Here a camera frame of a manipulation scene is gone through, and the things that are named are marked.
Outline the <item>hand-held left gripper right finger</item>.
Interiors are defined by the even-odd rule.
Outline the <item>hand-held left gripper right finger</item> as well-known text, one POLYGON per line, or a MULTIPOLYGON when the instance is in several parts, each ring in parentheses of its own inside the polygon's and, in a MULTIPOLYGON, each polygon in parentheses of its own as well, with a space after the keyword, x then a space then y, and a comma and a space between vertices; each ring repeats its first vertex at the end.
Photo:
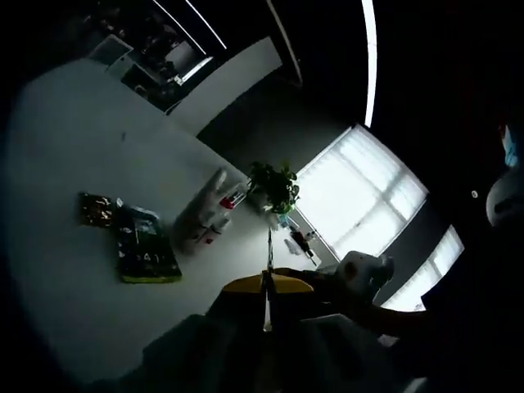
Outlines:
POLYGON ((269 305, 285 392, 402 392, 408 378, 377 332, 340 310, 339 278, 277 268, 269 305))

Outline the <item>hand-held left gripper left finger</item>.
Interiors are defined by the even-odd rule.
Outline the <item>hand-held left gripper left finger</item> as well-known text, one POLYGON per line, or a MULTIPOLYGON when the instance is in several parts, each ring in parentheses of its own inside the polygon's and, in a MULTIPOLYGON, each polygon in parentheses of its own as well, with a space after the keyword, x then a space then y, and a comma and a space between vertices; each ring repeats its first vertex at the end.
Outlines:
POLYGON ((253 392, 265 318, 264 276, 224 286, 204 314, 192 314, 149 344, 147 392, 253 392))

